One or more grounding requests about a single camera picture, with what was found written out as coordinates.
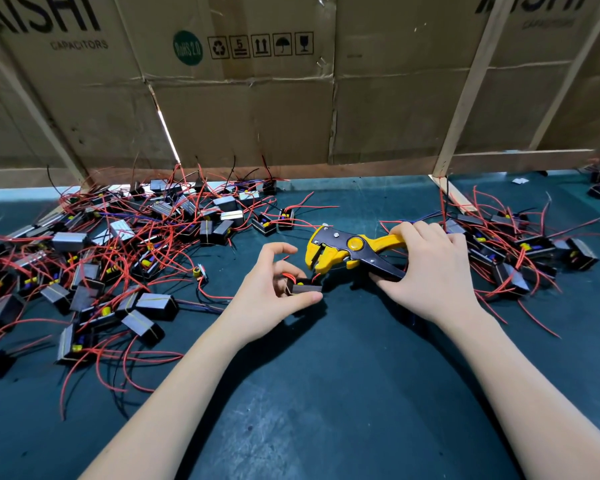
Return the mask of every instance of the work surface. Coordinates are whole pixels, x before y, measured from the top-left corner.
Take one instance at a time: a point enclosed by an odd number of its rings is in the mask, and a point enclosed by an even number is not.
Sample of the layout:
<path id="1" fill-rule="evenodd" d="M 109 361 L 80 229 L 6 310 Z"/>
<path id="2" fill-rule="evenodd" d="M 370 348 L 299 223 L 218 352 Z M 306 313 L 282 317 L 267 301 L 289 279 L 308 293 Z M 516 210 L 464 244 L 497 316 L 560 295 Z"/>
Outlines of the work surface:
<path id="1" fill-rule="evenodd" d="M 514 210 L 542 208 L 548 191 L 553 199 L 548 225 L 557 229 L 599 216 L 585 199 L 551 178 L 528 175 L 531 182 L 525 185 L 514 185 L 511 178 L 458 177 L 454 182 L 467 194 L 478 184 Z M 297 203 L 318 183 L 293 182 L 295 189 L 279 193 L 278 200 Z M 316 191 L 309 203 L 340 207 L 298 217 L 369 237 L 382 234 L 378 220 L 417 219 L 440 208 L 437 187 L 426 177 L 325 185 L 331 189 Z M 47 206 L 0 206 L 0 233 L 30 222 Z M 600 232 L 600 224 L 582 232 Z M 309 236 L 309 230 L 293 230 L 265 238 L 249 230 L 234 237 L 233 250 L 198 250 L 196 261 L 210 277 L 206 290 L 232 296 L 268 240 L 296 245 L 300 252 L 289 261 L 304 268 Z M 600 257 L 600 237 L 584 239 Z M 514 301 L 494 307 L 510 323 L 505 330 L 520 350 L 600 428 L 600 262 L 588 272 L 560 273 L 557 282 L 563 294 L 541 291 L 525 304 L 561 339 L 533 323 Z M 520 477 L 479 387 L 439 330 L 387 302 L 360 270 L 334 273 L 326 290 L 323 304 L 289 317 L 234 359 L 192 440 L 180 477 Z M 192 286 L 175 294 L 195 299 Z M 55 316 L 41 299 L 26 314 Z M 164 323 L 166 338 L 156 349 L 186 352 L 214 319 L 181 311 L 174 322 Z M 17 327 L 1 346 L 16 348 L 60 332 L 53 324 L 24 327 Z M 23 355 L 0 380 L 0 479 L 76 478 L 147 398 L 135 390 L 114 395 L 91 367 L 72 377 L 62 422 L 58 398 L 66 370 L 53 364 L 55 356 L 55 343 Z M 156 387 L 171 367 L 136 367 L 134 380 Z M 121 383 L 121 371 L 113 379 L 115 367 L 102 371 L 108 380 Z"/>

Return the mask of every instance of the finger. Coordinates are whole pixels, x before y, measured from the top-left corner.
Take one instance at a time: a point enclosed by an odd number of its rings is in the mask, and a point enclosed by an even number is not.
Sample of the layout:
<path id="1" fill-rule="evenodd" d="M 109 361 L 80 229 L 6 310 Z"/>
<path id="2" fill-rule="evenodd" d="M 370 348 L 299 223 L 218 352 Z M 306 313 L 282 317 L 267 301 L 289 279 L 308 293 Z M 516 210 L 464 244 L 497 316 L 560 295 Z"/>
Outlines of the finger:
<path id="1" fill-rule="evenodd" d="M 436 234 L 436 236 L 438 236 L 438 238 L 444 239 L 445 242 L 447 241 L 447 233 L 444 229 L 442 229 L 442 227 L 440 227 L 440 224 L 429 224 L 429 228 Z"/>
<path id="2" fill-rule="evenodd" d="M 407 250 L 413 249 L 414 246 L 423 241 L 422 236 L 410 222 L 403 222 L 402 224 L 393 227 L 389 234 L 398 234 L 402 236 L 404 242 L 407 244 Z"/>
<path id="3" fill-rule="evenodd" d="M 322 293 L 319 291 L 307 291 L 306 293 L 298 293 L 278 300 L 278 306 L 281 307 L 284 316 L 288 317 L 302 310 L 307 306 L 318 303 L 322 299 Z"/>
<path id="4" fill-rule="evenodd" d="M 282 273 L 292 274 L 296 278 L 306 278 L 306 274 L 298 266 L 294 266 L 293 264 L 287 261 L 276 261 L 273 264 L 273 274 Z"/>
<path id="5" fill-rule="evenodd" d="M 258 256 L 258 264 L 271 264 L 276 254 L 296 254 L 297 250 L 298 248 L 288 242 L 270 242 L 262 247 Z"/>
<path id="6" fill-rule="evenodd" d="M 464 234 L 449 234 L 448 236 L 449 241 L 451 241 L 456 248 L 464 253 L 468 252 L 466 247 L 466 237 Z"/>
<path id="7" fill-rule="evenodd" d="M 438 237 L 436 233 L 433 232 L 433 229 L 429 227 L 429 224 L 424 221 L 418 221 L 413 226 L 425 241 L 434 241 Z"/>
<path id="8" fill-rule="evenodd" d="M 378 285 L 378 288 L 380 288 L 382 291 L 384 291 L 389 298 L 393 299 L 394 294 L 398 290 L 398 288 L 397 288 L 398 283 L 384 280 L 380 276 L 376 276 L 373 273 L 369 273 L 369 277 L 376 285 Z"/>

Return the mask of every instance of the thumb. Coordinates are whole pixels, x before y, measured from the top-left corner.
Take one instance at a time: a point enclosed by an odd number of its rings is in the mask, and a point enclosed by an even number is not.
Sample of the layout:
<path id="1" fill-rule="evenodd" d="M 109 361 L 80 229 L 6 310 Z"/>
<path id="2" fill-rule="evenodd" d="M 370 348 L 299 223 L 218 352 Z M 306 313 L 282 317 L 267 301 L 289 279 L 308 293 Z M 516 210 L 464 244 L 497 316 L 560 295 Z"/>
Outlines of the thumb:
<path id="1" fill-rule="evenodd" d="M 281 311 L 286 317 L 296 313 L 298 310 L 302 310 L 307 306 L 311 306 L 318 303 L 322 299 L 322 293 L 319 291 L 309 291 L 306 293 L 298 293 L 295 295 L 281 298 L 278 300 L 280 303 Z"/>
<path id="2" fill-rule="evenodd" d="M 398 283 L 384 280 L 380 276 L 377 276 L 373 273 L 369 273 L 369 278 L 371 278 L 371 280 L 378 285 L 378 288 L 384 291 L 389 298 L 395 301 L 394 294 L 398 291 Z"/>

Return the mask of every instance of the rohs 2.0 logo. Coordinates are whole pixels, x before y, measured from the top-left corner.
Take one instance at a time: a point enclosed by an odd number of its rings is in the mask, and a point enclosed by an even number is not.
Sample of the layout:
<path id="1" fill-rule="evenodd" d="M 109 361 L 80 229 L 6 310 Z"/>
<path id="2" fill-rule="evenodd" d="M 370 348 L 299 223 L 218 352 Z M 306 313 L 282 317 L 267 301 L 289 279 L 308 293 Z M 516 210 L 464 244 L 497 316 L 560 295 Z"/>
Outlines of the rohs 2.0 logo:
<path id="1" fill-rule="evenodd" d="M 202 44 L 191 32 L 181 30 L 173 36 L 173 51 L 180 62 L 197 66 L 202 60 Z"/>

